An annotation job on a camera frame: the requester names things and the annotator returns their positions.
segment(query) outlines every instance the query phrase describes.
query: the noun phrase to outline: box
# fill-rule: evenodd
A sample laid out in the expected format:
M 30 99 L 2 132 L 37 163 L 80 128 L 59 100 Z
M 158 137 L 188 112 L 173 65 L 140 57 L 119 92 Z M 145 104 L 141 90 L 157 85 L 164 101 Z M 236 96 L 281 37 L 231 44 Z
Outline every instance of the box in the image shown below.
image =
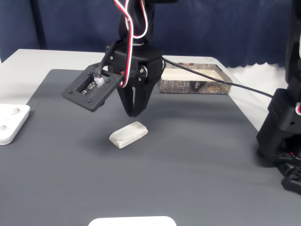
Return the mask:
M 232 82 L 227 74 L 216 64 L 179 64 L 210 77 Z M 230 85 L 212 81 L 168 63 L 159 81 L 161 93 L 228 94 L 230 89 Z

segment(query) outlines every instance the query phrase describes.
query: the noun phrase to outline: button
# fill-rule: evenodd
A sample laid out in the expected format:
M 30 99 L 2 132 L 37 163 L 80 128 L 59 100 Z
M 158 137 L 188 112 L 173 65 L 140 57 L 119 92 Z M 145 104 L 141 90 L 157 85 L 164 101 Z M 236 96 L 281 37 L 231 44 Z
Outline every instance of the button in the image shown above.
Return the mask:
M 14 107 L 9 110 L 9 114 L 18 114 L 20 112 L 19 108 Z
M 0 123 L 0 132 L 4 131 L 6 129 L 6 126 L 2 123 Z

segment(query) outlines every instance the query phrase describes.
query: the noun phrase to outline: white controller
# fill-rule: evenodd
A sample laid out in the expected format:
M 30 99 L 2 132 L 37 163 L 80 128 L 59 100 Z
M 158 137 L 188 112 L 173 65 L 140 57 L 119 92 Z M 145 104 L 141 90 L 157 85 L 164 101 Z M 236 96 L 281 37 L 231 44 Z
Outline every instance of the white controller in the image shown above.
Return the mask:
M 170 217 L 98 218 L 89 226 L 176 226 Z
M 28 118 L 29 111 L 27 105 L 0 104 L 0 145 L 8 145 L 13 141 Z

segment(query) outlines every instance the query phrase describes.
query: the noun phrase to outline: blue backdrop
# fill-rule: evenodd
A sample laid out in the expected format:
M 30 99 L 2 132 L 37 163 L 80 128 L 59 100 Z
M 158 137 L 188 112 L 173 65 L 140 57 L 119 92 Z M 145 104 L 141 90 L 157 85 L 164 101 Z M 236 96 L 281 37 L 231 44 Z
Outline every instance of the blue backdrop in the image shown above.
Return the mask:
M 225 66 L 285 65 L 290 0 L 180 0 L 156 6 L 153 45 Z M 118 38 L 113 0 L 0 0 L 0 58 L 19 48 L 104 51 Z

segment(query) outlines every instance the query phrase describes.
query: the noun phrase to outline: white table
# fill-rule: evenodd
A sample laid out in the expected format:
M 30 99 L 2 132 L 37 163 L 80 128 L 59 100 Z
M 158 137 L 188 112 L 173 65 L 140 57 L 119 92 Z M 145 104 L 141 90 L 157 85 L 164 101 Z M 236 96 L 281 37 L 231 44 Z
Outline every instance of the white table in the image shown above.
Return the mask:
M 27 104 L 35 90 L 52 69 L 84 70 L 101 61 L 104 53 L 20 49 L 0 65 L 0 104 Z M 174 62 L 202 63 L 203 57 L 166 56 Z M 286 88 L 285 71 L 275 65 L 230 68 L 230 78 L 254 89 L 273 94 Z M 260 129 L 267 116 L 270 98 L 232 87 L 229 96 L 250 122 Z

